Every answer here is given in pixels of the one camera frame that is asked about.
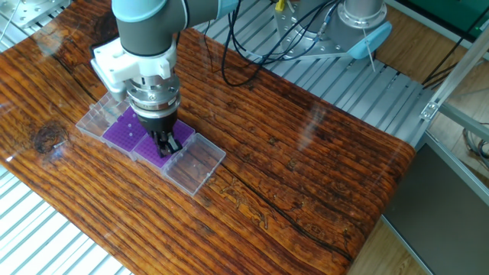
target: yellow cable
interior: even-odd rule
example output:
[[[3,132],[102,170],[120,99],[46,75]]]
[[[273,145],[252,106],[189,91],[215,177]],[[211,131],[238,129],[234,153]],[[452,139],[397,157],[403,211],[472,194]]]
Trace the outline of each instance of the yellow cable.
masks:
[[[283,11],[285,8],[285,0],[279,0],[279,2],[275,5],[276,11]]]

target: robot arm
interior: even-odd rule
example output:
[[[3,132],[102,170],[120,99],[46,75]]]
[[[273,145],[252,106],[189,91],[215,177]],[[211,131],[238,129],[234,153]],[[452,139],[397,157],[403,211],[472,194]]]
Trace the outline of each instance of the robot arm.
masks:
[[[129,97],[160,157],[182,148],[173,137],[180,105],[173,35],[220,18],[237,5],[238,0],[112,1],[120,38],[94,49],[91,64],[115,99]]]

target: blue plastic part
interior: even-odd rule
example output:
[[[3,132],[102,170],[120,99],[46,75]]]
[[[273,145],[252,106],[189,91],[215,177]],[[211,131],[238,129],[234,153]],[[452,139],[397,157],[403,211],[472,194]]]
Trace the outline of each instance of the blue plastic part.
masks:
[[[120,21],[135,23],[155,15],[166,3],[167,0],[112,0],[112,12]]]
[[[375,31],[372,31],[367,38],[360,40],[349,51],[348,54],[355,59],[362,59],[368,57],[368,46],[371,51],[376,50],[388,37],[392,31],[392,25],[389,21],[383,23]]]
[[[215,19],[220,19],[221,17],[234,11],[236,7],[238,7],[238,0],[219,0],[217,18]]]

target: wooden table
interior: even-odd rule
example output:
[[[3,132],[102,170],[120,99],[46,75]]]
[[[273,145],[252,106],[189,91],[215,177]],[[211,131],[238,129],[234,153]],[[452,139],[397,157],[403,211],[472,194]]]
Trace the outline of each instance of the wooden table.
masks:
[[[115,32],[108,0],[79,0],[0,56],[2,164],[135,273],[346,273],[414,149],[273,73],[227,86],[222,45],[211,67],[185,31],[180,119],[227,153],[189,197],[75,128],[106,93],[89,45]]]

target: purple foam insert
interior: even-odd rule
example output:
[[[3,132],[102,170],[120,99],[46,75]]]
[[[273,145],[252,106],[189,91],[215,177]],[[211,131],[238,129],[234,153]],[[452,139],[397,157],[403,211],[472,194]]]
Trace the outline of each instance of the purple foam insert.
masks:
[[[175,134],[175,139],[177,139],[182,146],[185,142],[194,134],[196,131],[189,125],[176,121],[175,126],[173,126],[173,133]],[[149,163],[152,163],[158,168],[162,168],[165,163],[171,158],[171,156],[166,156],[161,158],[158,156],[156,145],[150,136],[146,136],[144,140],[134,149],[134,151],[141,157],[146,159]]]
[[[131,153],[139,141],[146,134],[146,130],[139,123],[138,117],[132,108],[128,108],[116,123],[103,135],[104,139]]]

